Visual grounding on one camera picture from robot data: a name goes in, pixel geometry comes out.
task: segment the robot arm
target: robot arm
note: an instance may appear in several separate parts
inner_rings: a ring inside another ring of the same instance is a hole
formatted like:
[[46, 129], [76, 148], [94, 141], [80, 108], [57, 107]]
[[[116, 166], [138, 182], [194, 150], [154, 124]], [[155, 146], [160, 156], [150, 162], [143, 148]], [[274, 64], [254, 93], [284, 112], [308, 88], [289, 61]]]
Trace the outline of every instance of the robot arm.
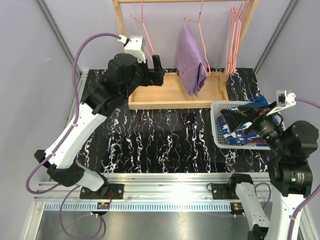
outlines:
[[[99, 196], [108, 190], [108, 180], [100, 173], [89, 170], [75, 162], [75, 157], [88, 137], [112, 112], [125, 103], [138, 86], [162, 86], [165, 70], [160, 57], [153, 55], [154, 69], [148, 69], [144, 55], [145, 41], [141, 36], [127, 39], [120, 36], [124, 53], [117, 54], [108, 63], [107, 73], [82, 96], [76, 125], [58, 150], [44, 164], [47, 173], [56, 182], [70, 187], [75, 184], [86, 187]], [[38, 150], [35, 158], [42, 162], [66, 135], [75, 117], [46, 150]]]
[[[311, 193], [313, 175], [308, 157], [318, 148], [318, 129], [300, 120], [284, 131], [273, 120], [273, 114], [295, 104], [295, 94], [285, 90], [277, 91], [277, 101], [267, 107], [238, 108], [244, 120], [233, 127], [249, 120], [252, 125], [247, 131], [256, 131], [274, 153], [268, 163], [273, 195], [270, 222], [259, 204], [251, 177], [233, 174], [229, 180], [229, 189], [239, 197], [247, 216], [249, 240], [288, 239], [291, 217]], [[297, 239], [300, 217], [301, 212], [294, 220], [291, 239]]]

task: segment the white wall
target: white wall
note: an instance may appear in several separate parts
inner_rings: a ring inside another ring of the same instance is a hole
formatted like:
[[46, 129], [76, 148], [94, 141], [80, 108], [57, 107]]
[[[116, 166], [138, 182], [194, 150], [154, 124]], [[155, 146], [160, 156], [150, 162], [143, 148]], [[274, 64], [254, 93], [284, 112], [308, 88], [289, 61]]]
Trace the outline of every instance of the white wall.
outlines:
[[[100, 32], [118, 33], [111, 0], [45, 0], [73, 55], [85, 39]], [[290, 0], [260, 0], [238, 54], [237, 66], [253, 68], [258, 63]], [[231, 8], [239, 2], [205, 2], [202, 32], [211, 67], [224, 68]], [[144, 18], [154, 50], [164, 68], [176, 67], [176, 49], [184, 17], [197, 19], [201, 3], [145, 3]], [[141, 5], [123, 4], [127, 36], [137, 35], [130, 14], [141, 16]], [[190, 28], [201, 38], [196, 23]], [[84, 50], [79, 61], [82, 70], [105, 69], [108, 61], [122, 51], [114, 39], [96, 39]]]
[[[62, 131], [71, 65], [36, 1], [0, 1], [0, 235], [21, 238], [33, 196], [25, 190], [33, 155]], [[47, 180], [44, 169], [33, 185]]]
[[[293, 89], [297, 97], [320, 103], [319, 0], [301, 0], [258, 72], [261, 89], [269, 101], [276, 90]], [[305, 120], [320, 129], [320, 109], [298, 102], [282, 111], [287, 126]], [[314, 190], [320, 184], [320, 149], [309, 158]], [[320, 237], [320, 195], [307, 206]]]

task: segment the white plastic basket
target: white plastic basket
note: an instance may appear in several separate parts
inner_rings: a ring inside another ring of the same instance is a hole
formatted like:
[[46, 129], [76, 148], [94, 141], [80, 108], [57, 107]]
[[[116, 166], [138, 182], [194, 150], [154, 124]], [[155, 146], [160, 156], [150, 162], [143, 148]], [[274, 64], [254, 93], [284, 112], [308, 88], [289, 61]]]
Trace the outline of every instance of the white plastic basket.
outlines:
[[270, 150], [267, 146], [252, 146], [252, 145], [229, 145], [225, 139], [220, 126], [217, 122], [217, 117], [221, 115], [222, 109], [233, 109], [240, 105], [248, 104], [249, 101], [214, 101], [211, 104], [211, 126], [214, 143], [221, 149], [252, 149], [252, 150]]

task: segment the hanging towel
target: hanging towel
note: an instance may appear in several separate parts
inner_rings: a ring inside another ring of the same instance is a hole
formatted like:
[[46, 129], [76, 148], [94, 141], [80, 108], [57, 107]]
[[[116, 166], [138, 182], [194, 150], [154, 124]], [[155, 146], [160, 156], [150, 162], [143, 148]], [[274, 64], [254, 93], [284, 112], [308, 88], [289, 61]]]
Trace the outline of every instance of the hanging towel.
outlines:
[[178, 76], [186, 92], [198, 97], [198, 91], [205, 85], [208, 66], [205, 63], [195, 36], [186, 23], [183, 24], [178, 49]]

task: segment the black marble table surface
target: black marble table surface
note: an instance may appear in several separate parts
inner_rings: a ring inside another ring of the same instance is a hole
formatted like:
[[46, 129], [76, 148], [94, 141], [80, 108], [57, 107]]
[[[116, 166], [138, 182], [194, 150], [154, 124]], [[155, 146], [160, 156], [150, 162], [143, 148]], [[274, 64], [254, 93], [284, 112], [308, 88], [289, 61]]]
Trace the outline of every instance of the black marble table surface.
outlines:
[[[104, 72], [90, 70], [84, 90]], [[237, 69], [226, 89], [230, 101], [251, 101], [260, 91], [252, 68]], [[101, 173], [247, 173], [267, 171], [269, 154], [218, 148], [209, 108], [130, 110], [124, 104], [94, 131], [76, 160]]]

